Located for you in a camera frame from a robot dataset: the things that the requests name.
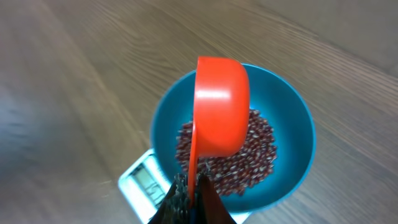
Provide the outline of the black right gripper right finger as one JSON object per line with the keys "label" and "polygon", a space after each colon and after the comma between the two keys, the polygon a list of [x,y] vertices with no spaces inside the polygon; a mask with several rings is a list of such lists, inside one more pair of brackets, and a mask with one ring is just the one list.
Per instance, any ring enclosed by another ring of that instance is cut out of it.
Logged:
{"label": "black right gripper right finger", "polygon": [[198,189],[196,224],[236,224],[207,176],[199,178]]}

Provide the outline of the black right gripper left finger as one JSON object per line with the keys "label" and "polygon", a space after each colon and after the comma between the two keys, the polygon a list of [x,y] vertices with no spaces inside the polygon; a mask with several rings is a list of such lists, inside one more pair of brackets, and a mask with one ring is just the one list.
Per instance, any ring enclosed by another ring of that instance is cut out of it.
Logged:
{"label": "black right gripper left finger", "polygon": [[188,224],[190,222],[189,205],[187,176],[177,174],[149,224]]}

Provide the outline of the red measuring scoop blue handle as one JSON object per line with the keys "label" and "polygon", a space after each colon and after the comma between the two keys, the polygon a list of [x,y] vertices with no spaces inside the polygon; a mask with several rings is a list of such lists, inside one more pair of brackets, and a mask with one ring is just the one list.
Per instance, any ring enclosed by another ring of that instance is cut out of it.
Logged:
{"label": "red measuring scoop blue handle", "polygon": [[187,190],[195,203],[197,161],[228,157],[246,138],[250,88],[243,65],[221,57],[198,57],[193,101],[193,129]]}

